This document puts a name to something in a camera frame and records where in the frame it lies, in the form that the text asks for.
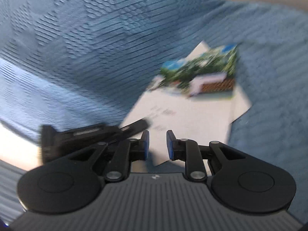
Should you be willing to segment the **white paper cards stack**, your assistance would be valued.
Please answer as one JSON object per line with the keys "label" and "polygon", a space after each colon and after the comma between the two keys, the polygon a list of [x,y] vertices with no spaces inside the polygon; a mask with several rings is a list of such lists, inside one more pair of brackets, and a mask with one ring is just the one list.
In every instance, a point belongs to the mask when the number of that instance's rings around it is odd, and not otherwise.
{"label": "white paper cards stack", "polygon": [[123,121],[130,124],[141,118],[149,121],[149,150],[155,165],[169,160],[166,133],[193,139],[200,144],[212,140],[227,143],[232,123],[251,108],[251,102],[236,83],[230,93],[186,97],[147,88]]}

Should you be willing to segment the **landscape photo postcard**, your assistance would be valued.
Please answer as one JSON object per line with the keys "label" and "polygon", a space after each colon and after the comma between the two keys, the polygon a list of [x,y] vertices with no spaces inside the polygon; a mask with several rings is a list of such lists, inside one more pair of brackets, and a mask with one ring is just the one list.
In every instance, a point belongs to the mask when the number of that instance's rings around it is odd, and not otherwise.
{"label": "landscape photo postcard", "polygon": [[188,98],[230,93],[235,86],[237,60],[236,44],[210,48],[202,41],[187,57],[165,62],[147,90],[163,90]]}

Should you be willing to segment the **blue textured chair cover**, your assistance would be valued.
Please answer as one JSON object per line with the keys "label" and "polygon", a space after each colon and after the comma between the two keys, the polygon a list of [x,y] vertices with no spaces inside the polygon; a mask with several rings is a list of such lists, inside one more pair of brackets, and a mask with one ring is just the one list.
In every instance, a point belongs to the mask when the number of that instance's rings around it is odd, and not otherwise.
{"label": "blue textured chair cover", "polygon": [[228,0],[1,0],[1,120],[32,141],[118,125],[171,59],[236,43],[252,102],[229,143],[286,169],[307,221],[307,13]]}

